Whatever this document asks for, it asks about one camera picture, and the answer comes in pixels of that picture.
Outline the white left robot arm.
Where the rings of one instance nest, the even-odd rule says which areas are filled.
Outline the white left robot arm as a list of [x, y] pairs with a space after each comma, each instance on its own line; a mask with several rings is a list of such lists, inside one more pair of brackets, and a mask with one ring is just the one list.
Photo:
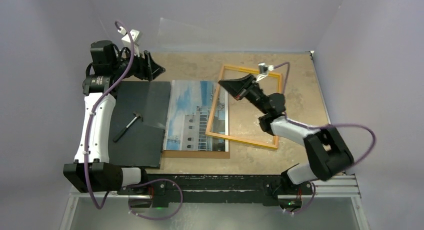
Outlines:
[[73, 161], [64, 164], [64, 177], [81, 193], [118, 191], [129, 186], [138, 195], [146, 193], [149, 181], [141, 167], [120, 167], [110, 162], [109, 134], [120, 83], [132, 76], [153, 81], [165, 72], [151, 54], [143, 55], [134, 40], [121, 49], [110, 40], [90, 45], [91, 63], [82, 82], [84, 121]]

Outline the black flat box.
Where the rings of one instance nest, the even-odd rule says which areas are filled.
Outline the black flat box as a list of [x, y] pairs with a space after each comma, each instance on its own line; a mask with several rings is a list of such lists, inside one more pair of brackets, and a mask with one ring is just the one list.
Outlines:
[[[122, 167], [159, 168], [171, 96], [166, 81], [123, 81], [112, 113], [108, 154], [111, 164]], [[142, 115], [117, 142], [113, 138], [133, 118]]]

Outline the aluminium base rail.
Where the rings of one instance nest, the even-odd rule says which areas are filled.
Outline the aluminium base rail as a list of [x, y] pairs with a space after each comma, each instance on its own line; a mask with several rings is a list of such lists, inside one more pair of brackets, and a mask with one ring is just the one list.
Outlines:
[[148, 187], [111, 191], [109, 198], [144, 199], [154, 208], [170, 203], [262, 204], [288, 209], [306, 205], [310, 198], [360, 196], [354, 176], [335, 176], [328, 181], [286, 188], [279, 175], [149, 174]]

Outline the building and sky photo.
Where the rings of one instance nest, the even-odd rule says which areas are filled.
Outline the building and sky photo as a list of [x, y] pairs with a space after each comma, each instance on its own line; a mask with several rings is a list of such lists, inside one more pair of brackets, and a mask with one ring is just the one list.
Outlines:
[[225, 139], [206, 135], [217, 84], [173, 80], [163, 148], [167, 151], [228, 152]]

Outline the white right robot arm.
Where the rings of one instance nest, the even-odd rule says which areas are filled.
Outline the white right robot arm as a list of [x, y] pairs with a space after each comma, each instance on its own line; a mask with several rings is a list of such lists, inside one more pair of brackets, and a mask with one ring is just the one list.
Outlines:
[[304, 147], [307, 162], [296, 164], [280, 175], [284, 192], [292, 194], [305, 182], [327, 181], [354, 164], [354, 157], [336, 127], [311, 126], [288, 118], [284, 94], [265, 94], [252, 74], [222, 79], [218, 84], [235, 100], [246, 99], [263, 113], [258, 119], [263, 132]]

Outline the yellow wooden picture frame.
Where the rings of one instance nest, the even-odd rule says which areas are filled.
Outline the yellow wooden picture frame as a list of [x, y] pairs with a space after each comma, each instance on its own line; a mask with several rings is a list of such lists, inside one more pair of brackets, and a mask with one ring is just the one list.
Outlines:
[[[224, 64], [218, 74], [218, 80], [236, 79], [252, 74], [259, 75], [257, 69]], [[265, 95], [274, 92], [282, 93], [285, 74], [270, 71], [268, 79], [262, 79]], [[212, 98], [210, 114], [207, 121], [205, 134], [208, 137], [232, 141], [235, 143], [252, 145], [257, 148], [277, 150], [279, 137], [263, 133], [259, 126], [258, 117], [264, 115], [254, 105], [244, 98], [236, 101], [223, 87], [217, 84]], [[224, 113], [224, 120], [219, 115]]]

